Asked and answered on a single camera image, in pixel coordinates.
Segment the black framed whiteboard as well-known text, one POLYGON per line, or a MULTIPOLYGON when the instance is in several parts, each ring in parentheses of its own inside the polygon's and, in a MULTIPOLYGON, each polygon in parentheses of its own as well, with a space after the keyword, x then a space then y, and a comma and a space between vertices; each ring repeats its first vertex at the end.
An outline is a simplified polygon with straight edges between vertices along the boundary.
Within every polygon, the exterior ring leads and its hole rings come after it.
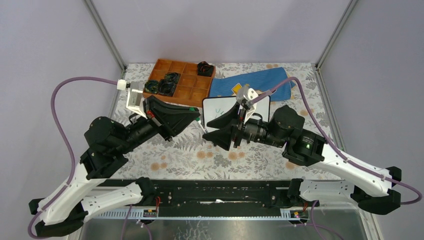
MULTIPOLYGON (((212 132, 217 130, 213 127, 208 127, 206 124, 221 115, 228 112, 236 103, 235 96, 225 96, 225 97, 208 97, 202 101, 202 117, 203 125, 207 132, 212 132)), ((264 122, 270 120, 270 97, 262 99, 256 104, 256 114, 262 116, 264 122)))

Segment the white whiteboard marker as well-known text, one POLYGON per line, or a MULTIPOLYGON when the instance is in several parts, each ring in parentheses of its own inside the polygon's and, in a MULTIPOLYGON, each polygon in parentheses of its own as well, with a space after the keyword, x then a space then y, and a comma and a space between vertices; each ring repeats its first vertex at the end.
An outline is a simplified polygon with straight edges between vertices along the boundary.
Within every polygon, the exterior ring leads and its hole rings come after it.
POLYGON ((200 125, 201 128, 204 128, 201 120, 198 120, 197 122, 198 122, 198 124, 200 125))

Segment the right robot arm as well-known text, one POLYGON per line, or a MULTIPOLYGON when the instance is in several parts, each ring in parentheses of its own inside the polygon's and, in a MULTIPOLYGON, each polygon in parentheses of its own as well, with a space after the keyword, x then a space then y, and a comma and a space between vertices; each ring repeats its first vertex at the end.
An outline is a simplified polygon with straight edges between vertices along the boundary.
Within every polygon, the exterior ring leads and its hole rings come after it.
POLYGON ((242 140, 281 148, 283 158, 290 163, 339 176, 338 181, 292 179, 282 198, 285 206, 346 202, 376 215, 387 215, 401 206, 401 194, 393 190, 402 177, 398 167, 379 168, 348 156, 324 137, 304 129, 304 123, 305 118, 287 105, 263 121, 258 114, 245 120, 245 112, 235 104, 207 123, 212 131, 203 138, 224 150, 238 147, 242 140))

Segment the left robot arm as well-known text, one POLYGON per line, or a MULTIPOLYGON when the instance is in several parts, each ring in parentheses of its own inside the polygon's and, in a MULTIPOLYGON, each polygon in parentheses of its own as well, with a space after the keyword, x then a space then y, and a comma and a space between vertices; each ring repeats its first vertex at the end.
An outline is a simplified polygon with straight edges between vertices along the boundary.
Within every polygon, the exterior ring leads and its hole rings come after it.
POLYGON ((150 96, 142 103, 142 113, 129 117, 128 125, 105 116, 96 118, 84 134, 88 149, 70 180, 50 196, 29 202, 31 213, 39 218, 29 225, 29 233, 36 232, 37 239, 64 237, 104 212, 126 205, 157 205, 156 189, 147 177, 102 195, 89 193, 127 163, 126 154, 156 135, 171 141, 199 116, 196 107, 173 105, 150 96))

